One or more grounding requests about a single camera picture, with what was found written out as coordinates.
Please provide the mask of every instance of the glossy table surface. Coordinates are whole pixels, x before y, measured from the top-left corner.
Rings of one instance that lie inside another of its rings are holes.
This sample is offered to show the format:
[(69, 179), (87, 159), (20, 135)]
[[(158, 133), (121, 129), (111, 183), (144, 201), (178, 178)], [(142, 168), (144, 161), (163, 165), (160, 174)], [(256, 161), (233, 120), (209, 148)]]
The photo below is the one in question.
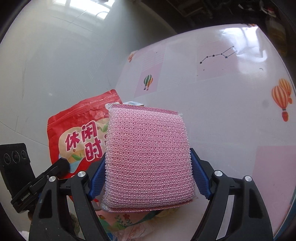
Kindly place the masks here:
[[(295, 88), (257, 26), (176, 35), (142, 3), (32, 0), (2, 40), (0, 63), (0, 144), (24, 142), (35, 175), (51, 165), (48, 118), (115, 88), (123, 102), (182, 113), (200, 158), (228, 176), (251, 175), (274, 233), (281, 226), (296, 185)], [(154, 79), (144, 90), (149, 74)], [(292, 90), (287, 122), (271, 94), (282, 78)], [(27, 214), (15, 212), (2, 180), (0, 190), (13, 224), (28, 231)], [(190, 240), (207, 206), (198, 190), (197, 197), (144, 239)], [(229, 200), (220, 237), (231, 213)]]

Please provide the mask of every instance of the green hot air balloon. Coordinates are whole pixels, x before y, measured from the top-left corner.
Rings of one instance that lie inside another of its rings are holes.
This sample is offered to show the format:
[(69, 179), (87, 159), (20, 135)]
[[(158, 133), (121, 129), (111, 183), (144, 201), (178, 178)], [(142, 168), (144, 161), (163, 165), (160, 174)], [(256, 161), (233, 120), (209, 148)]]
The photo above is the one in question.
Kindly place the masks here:
[(151, 80), (151, 78), (152, 78), (152, 76), (151, 76), (151, 75), (148, 75), (148, 76), (144, 79), (144, 85), (145, 85), (144, 90), (146, 90), (147, 84), (148, 84), (148, 82)]

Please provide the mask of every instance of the metal screw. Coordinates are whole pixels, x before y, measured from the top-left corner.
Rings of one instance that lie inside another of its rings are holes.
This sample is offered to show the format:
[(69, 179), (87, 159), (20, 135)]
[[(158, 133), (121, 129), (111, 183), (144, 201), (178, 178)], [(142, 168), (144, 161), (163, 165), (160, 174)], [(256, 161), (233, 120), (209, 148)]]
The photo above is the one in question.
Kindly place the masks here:
[(215, 171), (214, 173), (217, 177), (221, 177), (223, 175), (223, 173), (219, 170)]
[(252, 178), (250, 176), (245, 176), (244, 178), (246, 179), (247, 182), (252, 181)]
[(52, 176), (48, 179), (50, 182), (54, 182), (56, 180), (56, 177), (55, 176)]
[(77, 175), (78, 175), (79, 177), (84, 177), (85, 174), (86, 174), (85, 171), (80, 171), (80, 172), (78, 172)]

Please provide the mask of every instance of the floor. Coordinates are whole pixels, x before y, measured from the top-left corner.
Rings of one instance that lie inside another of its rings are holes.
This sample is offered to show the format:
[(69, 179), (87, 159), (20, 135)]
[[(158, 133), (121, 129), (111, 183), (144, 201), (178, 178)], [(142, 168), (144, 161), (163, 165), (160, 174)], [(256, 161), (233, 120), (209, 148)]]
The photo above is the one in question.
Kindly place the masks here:
[[(32, 0), (0, 45), (0, 144), (24, 142), (41, 174), (51, 165), (48, 118), (114, 88), (132, 51), (175, 34), (143, 4)], [(27, 214), (15, 212), (3, 181), (0, 190), (16, 228), (28, 231)]]

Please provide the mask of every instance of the printed leaf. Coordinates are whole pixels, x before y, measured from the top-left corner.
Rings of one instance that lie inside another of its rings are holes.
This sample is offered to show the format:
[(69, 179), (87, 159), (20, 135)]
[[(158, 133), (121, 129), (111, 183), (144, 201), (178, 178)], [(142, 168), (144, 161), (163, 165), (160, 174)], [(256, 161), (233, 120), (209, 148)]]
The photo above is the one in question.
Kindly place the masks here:
[(115, 222), (112, 227), (116, 231), (125, 229), (125, 227), (122, 224), (118, 223), (118, 222)]
[(73, 154), (72, 157), (76, 160), (76, 161), (80, 161), (81, 157), (78, 155)]
[(102, 132), (106, 132), (107, 129), (108, 129), (108, 123), (104, 125), (104, 127), (103, 127), (103, 131), (102, 131)]

